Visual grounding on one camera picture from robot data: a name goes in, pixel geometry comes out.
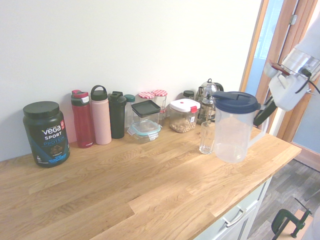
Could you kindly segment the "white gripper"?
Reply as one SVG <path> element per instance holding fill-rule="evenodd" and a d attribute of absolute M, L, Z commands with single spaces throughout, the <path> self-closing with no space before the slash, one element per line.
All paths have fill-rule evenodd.
<path fill-rule="evenodd" d="M 309 89 L 307 78 L 301 74 L 283 76 L 280 72 L 269 73 L 269 90 L 253 124 L 261 125 L 276 109 L 292 110 Z"/>

